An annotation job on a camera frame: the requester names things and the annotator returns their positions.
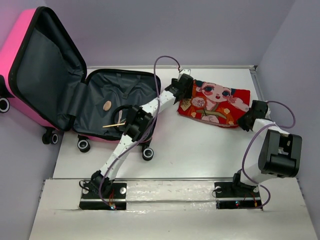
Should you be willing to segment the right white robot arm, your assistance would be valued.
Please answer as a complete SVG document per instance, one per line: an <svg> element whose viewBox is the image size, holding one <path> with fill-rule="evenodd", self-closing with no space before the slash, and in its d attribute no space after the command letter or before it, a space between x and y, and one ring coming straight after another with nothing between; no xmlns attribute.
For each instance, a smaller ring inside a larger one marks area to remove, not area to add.
<svg viewBox="0 0 320 240"><path fill-rule="evenodd" d="M278 125L268 118L270 103L285 107L292 116L292 124ZM237 120L237 123L242 130L252 131L254 136L244 152L241 169L233 175L230 183L230 190L235 196L242 196L267 180L295 178L298 175L303 139L300 135L286 131L296 125L296 116L287 105L274 100L253 100L249 110ZM246 165L247 156L255 140L261 141L260 152L254 158L255 162Z"/></svg>

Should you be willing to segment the red cartoon girl cloth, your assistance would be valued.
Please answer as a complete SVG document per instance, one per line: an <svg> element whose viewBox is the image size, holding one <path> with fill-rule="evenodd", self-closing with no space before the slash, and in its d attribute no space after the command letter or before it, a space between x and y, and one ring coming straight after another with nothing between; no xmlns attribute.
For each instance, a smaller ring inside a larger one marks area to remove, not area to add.
<svg viewBox="0 0 320 240"><path fill-rule="evenodd" d="M250 108L250 100L250 90L194 80L191 97L180 101L177 112L205 124L237 128L238 119Z"/></svg>

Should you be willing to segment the black headphones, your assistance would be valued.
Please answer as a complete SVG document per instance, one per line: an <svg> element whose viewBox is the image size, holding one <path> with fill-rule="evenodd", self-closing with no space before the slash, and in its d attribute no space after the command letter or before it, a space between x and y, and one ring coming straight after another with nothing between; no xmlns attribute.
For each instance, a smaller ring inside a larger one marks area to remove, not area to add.
<svg viewBox="0 0 320 240"><path fill-rule="evenodd" d="M126 118L123 118L123 115L132 108L133 105L129 105L129 104L125 104L125 105L121 105L119 107L117 107L112 115L111 115L111 124L115 125L115 124L120 124L120 123L124 123Z"/></svg>

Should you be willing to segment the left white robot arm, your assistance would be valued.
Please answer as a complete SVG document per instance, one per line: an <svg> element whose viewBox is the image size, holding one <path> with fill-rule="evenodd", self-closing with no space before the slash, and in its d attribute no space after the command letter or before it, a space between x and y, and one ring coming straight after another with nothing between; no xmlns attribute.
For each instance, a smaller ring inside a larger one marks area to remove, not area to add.
<svg viewBox="0 0 320 240"><path fill-rule="evenodd" d="M193 80L191 71L183 69L159 96L142 106L129 108L118 145L106 163L91 176L90 185L97 196L103 199L110 194L113 181L129 151L149 138L158 114L192 94Z"/></svg>

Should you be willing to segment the pink hard-shell suitcase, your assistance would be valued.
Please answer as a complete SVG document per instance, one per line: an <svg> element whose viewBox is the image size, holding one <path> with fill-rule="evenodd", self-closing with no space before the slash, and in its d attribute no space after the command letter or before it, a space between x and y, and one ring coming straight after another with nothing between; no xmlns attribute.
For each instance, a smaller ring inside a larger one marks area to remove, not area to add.
<svg viewBox="0 0 320 240"><path fill-rule="evenodd" d="M86 62L49 7L24 10L0 51L0 111L16 108L45 128L42 142L57 144L58 132L77 134L86 153L91 141L118 141L113 111L142 106L158 96L161 80L153 73L100 68L87 72ZM109 111L103 110L111 101Z"/></svg>

